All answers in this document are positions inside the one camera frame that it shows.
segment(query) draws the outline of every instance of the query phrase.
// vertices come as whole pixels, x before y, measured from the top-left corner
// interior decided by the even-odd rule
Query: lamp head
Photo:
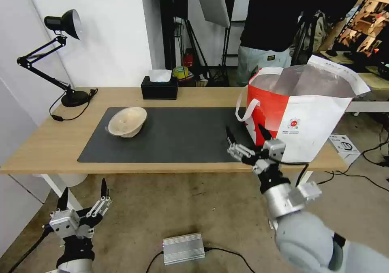
[[[54,33],[64,31],[75,39],[79,40],[81,38],[81,20],[75,9],[65,12],[61,17],[46,16],[44,22],[45,26]]]

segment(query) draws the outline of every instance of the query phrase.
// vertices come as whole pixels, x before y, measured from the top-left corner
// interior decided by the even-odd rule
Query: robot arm
[[[302,272],[366,273],[389,272],[389,259],[367,246],[352,243],[327,228],[320,218],[304,211],[307,202],[321,195],[315,182],[292,187],[283,177],[279,163],[285,143],[261,128],[265,143],[254,151],[238,144],[229,130],[227,152],[252,166],[261,182],[269,223],[275,229],[276,246]]]
[[[112,203],[105,179],[101,183],[100,199],[91,208],[67,209],[68,188],[58,200],[57,210],[50,214],[49,226],[62,240],[65,250],[51,273],[92,273],[92,237]]]

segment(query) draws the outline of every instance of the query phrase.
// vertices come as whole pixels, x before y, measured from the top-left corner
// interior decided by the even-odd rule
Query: bowl
[[[147,112],[141,107],[129,107],[117,112],[109,121],[106,130],[113,136],[134,137],[142,129]]]

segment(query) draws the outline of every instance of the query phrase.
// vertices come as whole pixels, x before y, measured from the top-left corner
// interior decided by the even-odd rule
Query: white box
[[[346,135],[331,134],[328,139],[335,146],[347,166],[350,166],[361,154]]]

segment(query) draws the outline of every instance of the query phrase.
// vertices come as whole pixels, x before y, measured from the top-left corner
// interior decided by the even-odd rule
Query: black shirt
[[[293,42],[304,10],[321,10],[333,20],[344,18],[358,0],[250,0],[241,45],[282,52]]]

